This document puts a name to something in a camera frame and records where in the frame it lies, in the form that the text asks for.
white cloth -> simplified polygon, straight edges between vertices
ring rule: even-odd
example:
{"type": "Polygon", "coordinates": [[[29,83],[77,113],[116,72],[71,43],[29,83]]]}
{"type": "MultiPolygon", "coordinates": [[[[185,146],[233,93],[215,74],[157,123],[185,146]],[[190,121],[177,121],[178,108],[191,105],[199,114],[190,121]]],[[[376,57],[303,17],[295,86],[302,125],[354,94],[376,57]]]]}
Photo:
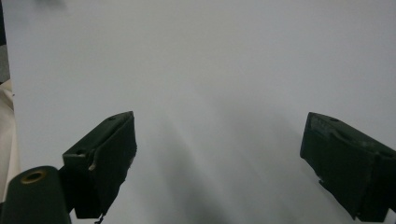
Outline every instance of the white cloth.
{"type": "Polygon", "coordinates": [[[0,202],[7,184],[20,171],[11,81],[0,85],[0,202]]]}

white backdrop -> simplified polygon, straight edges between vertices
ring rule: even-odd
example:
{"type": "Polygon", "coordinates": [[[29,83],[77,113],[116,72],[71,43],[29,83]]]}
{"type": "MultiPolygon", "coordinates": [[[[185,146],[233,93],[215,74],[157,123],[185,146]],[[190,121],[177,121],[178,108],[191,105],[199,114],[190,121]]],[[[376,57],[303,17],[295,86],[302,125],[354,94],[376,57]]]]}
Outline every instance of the white backdrop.
{"type": "Polygon", "coordinates": [[[393,0],[3,5],[22,170],[134,111],[105,223],[354,223],[299,157],[307,113],[396,148],[393,0]]]}

white table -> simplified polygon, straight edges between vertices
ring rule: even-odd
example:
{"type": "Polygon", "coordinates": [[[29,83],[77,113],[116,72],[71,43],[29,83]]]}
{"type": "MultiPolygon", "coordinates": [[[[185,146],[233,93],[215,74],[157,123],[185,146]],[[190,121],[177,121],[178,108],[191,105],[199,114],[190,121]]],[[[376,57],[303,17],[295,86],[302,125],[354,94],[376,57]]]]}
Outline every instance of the white table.
{"type": "Polygon", "coordinates": [[[396,148],[393,0],[3,5],[22,170],[134,111],[105,223],[354,223],[299,157],[307,113],[396,148]]]}

beige fabric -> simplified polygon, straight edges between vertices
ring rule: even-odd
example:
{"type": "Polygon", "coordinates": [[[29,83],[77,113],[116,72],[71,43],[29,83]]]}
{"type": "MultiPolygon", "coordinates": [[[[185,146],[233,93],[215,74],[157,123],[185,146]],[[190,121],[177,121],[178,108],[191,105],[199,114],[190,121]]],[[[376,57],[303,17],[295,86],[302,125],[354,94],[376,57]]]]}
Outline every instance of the beige fabric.
{"type": "Polygon", "coordinates": [[[7,183],[20,171],[12,89],[9,80],[0,85],[0,202],[6,198],[7,183]]]}

